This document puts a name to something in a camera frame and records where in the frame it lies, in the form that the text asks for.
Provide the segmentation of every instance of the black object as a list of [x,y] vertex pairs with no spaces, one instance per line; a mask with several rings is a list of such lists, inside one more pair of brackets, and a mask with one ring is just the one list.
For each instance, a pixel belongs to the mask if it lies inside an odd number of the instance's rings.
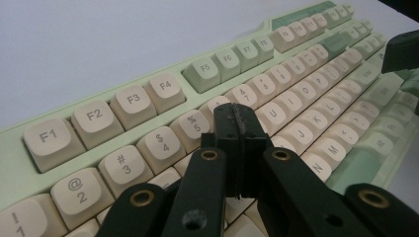
[[419,236],[419,215],[396,197],[367,184],[334,193],[232,104],[214,110],[214,134],[203,134],[182,182],[127,189],[97,236],[222,236],[224,198],[240,196],[258,199],[270,236]]
[[419,67],[419,31],[398,35],[388,41],[381,73]]

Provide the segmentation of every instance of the table surface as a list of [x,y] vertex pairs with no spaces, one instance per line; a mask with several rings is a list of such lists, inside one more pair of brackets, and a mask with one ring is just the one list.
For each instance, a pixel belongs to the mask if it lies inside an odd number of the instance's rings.
[[[355,19],[370,20],[388,39],[419,29],[377,0],[334,2],[351,3]],[[0,129],[238,40],[267,18],[314,3],[3,0]],[[419,161],[410,153],[389,190],[419,212]]]

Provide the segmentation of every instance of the white surface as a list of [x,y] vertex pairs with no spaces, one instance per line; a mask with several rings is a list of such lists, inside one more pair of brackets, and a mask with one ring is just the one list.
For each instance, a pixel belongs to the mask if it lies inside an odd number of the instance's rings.
[[[335,3],[348,2],[336,0]],[[376,0],[349,1],[388,39],[419,24]],[[187,57],[240,39],[268,17],[308,0],[0,2],[0,127],[91,96]],[[419,162],[403,163],[412,168]],[[408,182],[390,190],[419,210]]]

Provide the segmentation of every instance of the mechanical keyboard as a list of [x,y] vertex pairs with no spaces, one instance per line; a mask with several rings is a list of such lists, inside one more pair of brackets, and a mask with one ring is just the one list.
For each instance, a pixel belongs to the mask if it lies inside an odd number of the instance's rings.
[[[325,1],[274,17],[254,34],[1,131],[0,235],[94,236],[127,187],[181,179],[224,103],[255,110],[274,144],[330,189],[388,187],[418,132],[418,98],[404,82],[419,71],[380,74],[386,39],[354,11]],[[225,236],[267,235],[256,201],[227,199]]]

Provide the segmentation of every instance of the keyboard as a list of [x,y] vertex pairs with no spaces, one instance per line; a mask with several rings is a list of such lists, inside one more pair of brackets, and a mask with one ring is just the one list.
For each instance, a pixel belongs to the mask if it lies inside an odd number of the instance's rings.
[[[94,236],[134,184],[181,179],[220,104],[252,108],[276,146],[332,190],[388,187],[418,132],[418,71],[380,74],[386,39],[320,2],[0,133],[0,235]],[[267,236],[257,200],[228,198],[225,236]]]

